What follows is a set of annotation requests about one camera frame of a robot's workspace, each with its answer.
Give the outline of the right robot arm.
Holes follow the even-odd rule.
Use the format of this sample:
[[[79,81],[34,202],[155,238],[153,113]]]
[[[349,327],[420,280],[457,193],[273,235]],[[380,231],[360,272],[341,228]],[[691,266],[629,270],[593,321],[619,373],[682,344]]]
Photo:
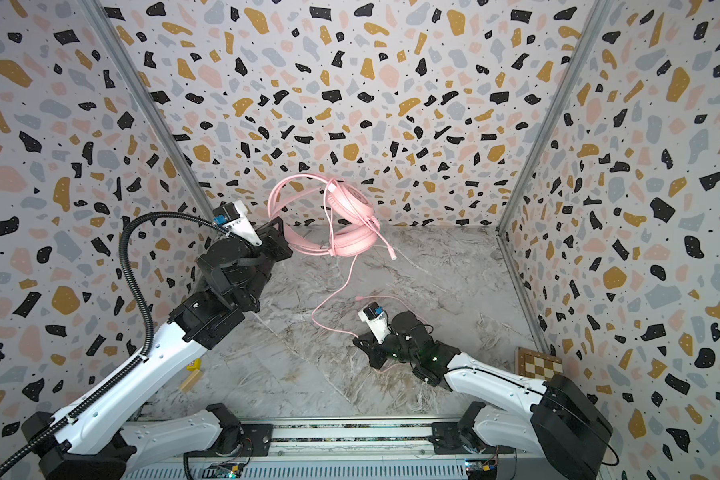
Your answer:
[[[432,387],[474,397],[457,423],[449,448],[480,454],[505,446],[541,454],[567,479],[595,479],[605,464],[611,424],[568,377],[549,380],[516,375],[484,364],[443,342],[411,311],[389,317],[372,302],[358,313],[368,332],[353,344],[376,370],[389,361],[411,368]]]

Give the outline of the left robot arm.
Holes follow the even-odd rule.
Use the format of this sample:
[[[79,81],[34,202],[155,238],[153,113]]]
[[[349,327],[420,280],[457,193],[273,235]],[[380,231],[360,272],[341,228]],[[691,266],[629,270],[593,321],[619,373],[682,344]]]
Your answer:
[[[23,425],[29,449],[46,479],[120,479],[190,452],[247,454],[253,446],[240,420],[222,403],[157,423],[133,414],[192,361],[224,340],[260,308],[274,265],[291,257],[284,224],[276,217],[257,229],[259,244],[229,234],[198,259],[206,286],[174,309],[153,335],[148,353],[135,353],[96,388]]]

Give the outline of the pink headphones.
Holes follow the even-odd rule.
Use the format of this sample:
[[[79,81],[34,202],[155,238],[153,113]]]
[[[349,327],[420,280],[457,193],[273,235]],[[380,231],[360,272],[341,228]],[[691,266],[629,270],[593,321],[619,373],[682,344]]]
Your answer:
[[[299,179],[315,180],[319,187],[305,189],[291,197],[284,197],[283,189],[291,182]],[[270,219],[289,204],[312,194],[321,194],[322,207],[329,226],[328,242],[321,245],[294,231],[284,227],[284,235],[290,248],[309,256],[355,257],[381,241],[387,248],[392,259],[395,251],[381,233],[375,209],[362,192],[346,181],[320,174],[294,174],[278,182],[271,190],[267,203]]]

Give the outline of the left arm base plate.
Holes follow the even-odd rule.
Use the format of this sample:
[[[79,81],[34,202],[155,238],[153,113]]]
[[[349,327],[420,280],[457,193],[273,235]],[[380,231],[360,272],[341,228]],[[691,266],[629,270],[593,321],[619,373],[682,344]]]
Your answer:
[[[243,423],[237,427],[226,427],[206,452],[219,457],[266,457],[273,430],[274,425],[270,423]]]

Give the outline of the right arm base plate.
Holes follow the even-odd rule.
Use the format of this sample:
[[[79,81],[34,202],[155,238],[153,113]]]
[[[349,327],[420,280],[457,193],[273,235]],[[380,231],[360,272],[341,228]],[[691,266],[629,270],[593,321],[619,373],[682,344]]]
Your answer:
[[[481,455],[491,450],[491,447],[477,435],[474,426],[465,421],[432,423],[428,441],[433,445],[437,455]]]

